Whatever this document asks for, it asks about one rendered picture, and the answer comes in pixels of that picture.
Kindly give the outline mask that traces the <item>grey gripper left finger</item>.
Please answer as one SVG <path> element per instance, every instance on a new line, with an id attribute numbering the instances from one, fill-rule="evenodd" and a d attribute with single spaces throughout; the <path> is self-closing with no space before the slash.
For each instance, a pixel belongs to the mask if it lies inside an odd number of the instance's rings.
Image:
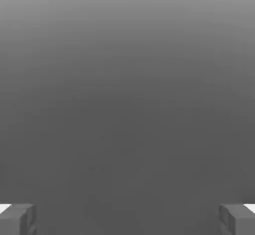
<path id="1" fill-rule="evenodd" d="M 37 206 L 7 204 L 0 212 L 0 235 L 37 235 Z"/>

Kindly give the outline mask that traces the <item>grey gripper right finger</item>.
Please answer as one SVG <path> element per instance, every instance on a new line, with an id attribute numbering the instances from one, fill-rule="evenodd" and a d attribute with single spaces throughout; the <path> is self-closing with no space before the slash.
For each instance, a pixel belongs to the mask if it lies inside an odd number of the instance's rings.
<path id="1" fill-rule="evenodd" d="M 220 235 L 255 235 L 255 204 L 220 204 Z"/>

